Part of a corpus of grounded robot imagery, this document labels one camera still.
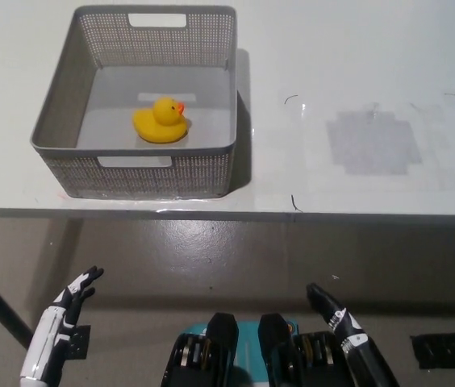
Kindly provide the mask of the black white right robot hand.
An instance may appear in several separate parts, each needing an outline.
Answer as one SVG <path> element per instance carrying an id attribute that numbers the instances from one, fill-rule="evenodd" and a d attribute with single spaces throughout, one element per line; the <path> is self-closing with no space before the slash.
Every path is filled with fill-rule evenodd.
<path id="1" fill-rule="evenodd" d="M 399 386 L 378 346 L 349 309 L 316 283 L 307 285 L 306 290 L 311 308 L 322 316 L 334 334 L 357 385 Z"/>

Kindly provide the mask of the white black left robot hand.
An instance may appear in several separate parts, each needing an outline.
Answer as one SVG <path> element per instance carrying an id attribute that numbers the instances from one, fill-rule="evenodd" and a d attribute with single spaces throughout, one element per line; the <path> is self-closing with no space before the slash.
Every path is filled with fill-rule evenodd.
<path id="1" fill-rule="evenodd" d="M 58 386 L 69 360 L 84 360 L 90 345 L 90 325 L 80 325 L 84 301 L 104 270 L 93 266 L 63 288 L 44 310 L 27 349 L 20 372 L 21 387 Z"/>

